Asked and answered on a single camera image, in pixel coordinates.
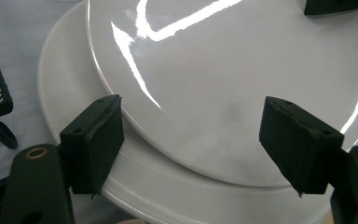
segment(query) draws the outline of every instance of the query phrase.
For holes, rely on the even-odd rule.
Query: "stacked plate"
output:
[[[39,64],[48,126],[119,93],[126,140],[104,195],[152,223],[313,223],[258,142],[267,95],[358,144],[358,10],[307,18],[305,1],[90,0],[55,25]]]

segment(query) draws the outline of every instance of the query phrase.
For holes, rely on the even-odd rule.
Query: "table surface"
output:
[[[42,46],[53,25],[79,1],[0,0],[0,68],[14,109],[0,118],[16,135],[19,146],[0,143],[0,179],[7,177],[14,156],[22,149],[55,141],[44,119],[36,87]],[[115,223],[132,217],[103,197],[72,195],[76,223]]]

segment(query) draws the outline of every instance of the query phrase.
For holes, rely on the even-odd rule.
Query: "brass screw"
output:
[[[45,147],[37,147],[34,148],[25,154],[25,158],[27,160],[35,160],[39,159],[41,157],[44,157],[46,154],[48,154],[48,149]]]

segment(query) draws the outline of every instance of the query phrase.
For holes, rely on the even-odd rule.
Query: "ceramic plate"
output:
[[[105,95],[88,53],[84,9],[78,5],[55,25],[40,57],[39,98],[57,142],[70,121]],[[329,193],[301,199],[292,188],[249,188],[199,175],[152,148],[126,122],[124,129],[103,195],[149,223],[312,223],[329,207]]]
[[[153,147],[191,170],[282,186],[258,140],[266,96],[358,143],[358,10],[305,17],[294,0],[89,0],[94,64]]]

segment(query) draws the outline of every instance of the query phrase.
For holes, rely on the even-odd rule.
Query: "glossy white plate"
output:
[[[88,53],[84,8],[79,4],[54,26],[40,57],[39,98],[57,142],[70,121],[105,95]],[[150,223],[312,223],[329,207],[328,195],[301,199],[288,187],[249,188],[199,175],[152,148],[126,122],[124,129],[103,195]]]
[[[89,0],[89,46],[153,147],[219,180],[282,186],[258,140],[266,96],[358,143],[358,10],[308,18],[302,3]]]

